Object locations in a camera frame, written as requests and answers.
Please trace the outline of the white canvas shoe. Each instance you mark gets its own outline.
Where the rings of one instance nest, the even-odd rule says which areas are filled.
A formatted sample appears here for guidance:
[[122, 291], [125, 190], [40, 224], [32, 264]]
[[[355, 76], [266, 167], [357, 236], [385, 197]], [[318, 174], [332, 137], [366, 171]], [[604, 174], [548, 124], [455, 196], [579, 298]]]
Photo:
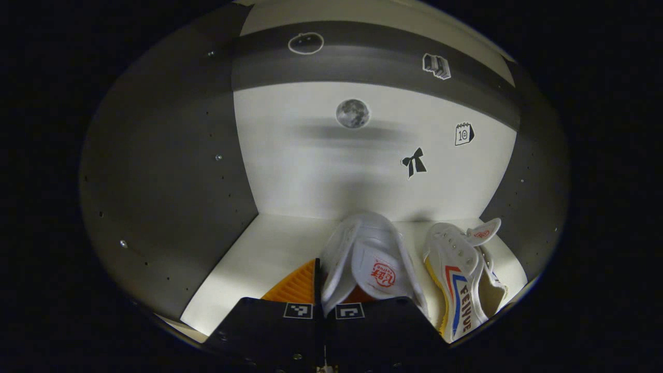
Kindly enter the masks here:
[[508, 287], [495, 274], [494, 259], [484, 248], [501, 225], [500, 218], [493, 218], [462, 231], [440, 222], [426, 234], [423, 262], [443, 295], [439, 333], [449, 344], [473, 333], [504, 306]]
[[343, 218], [325, 243], [320, 264], [325, 315], [360, 289], [373, 300], [408, 297], [429, 316], [402, 234], [381, 214], [358, 212]]

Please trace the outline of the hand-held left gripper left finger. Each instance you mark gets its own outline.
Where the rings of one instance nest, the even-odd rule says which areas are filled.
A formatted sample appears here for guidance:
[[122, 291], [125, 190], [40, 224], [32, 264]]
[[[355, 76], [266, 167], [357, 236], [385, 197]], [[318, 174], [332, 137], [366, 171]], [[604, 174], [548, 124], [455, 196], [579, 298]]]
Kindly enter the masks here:
[[243, 297], [206, 340], [206, 348], [248, 371], [323, 371], [320, 259], [286, 277], [303, 283], [305, 302]]

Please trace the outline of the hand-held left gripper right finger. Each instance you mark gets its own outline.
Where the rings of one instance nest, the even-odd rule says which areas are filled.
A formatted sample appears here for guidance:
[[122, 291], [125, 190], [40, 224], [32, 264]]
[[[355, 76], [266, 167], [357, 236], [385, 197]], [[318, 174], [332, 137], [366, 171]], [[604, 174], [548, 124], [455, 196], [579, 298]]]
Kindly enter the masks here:
[[325, 320], [324, 345], [334, 370], [438, 370], [450, 352], [405, 296], [337, 305]]

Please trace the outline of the white shoe cabinet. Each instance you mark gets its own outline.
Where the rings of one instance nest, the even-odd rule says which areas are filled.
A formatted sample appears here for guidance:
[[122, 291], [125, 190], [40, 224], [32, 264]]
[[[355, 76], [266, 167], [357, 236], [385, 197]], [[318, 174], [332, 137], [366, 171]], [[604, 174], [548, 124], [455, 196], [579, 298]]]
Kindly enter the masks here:
[[429, 4], [235, 0], [130, 57], [86, 132], [80, 209], [119, 288], [206, 336], [357, 211], [411, 255], [435, 223], [500, 218], [507, 305], [559, 243], [568, 142], [516, 58]]

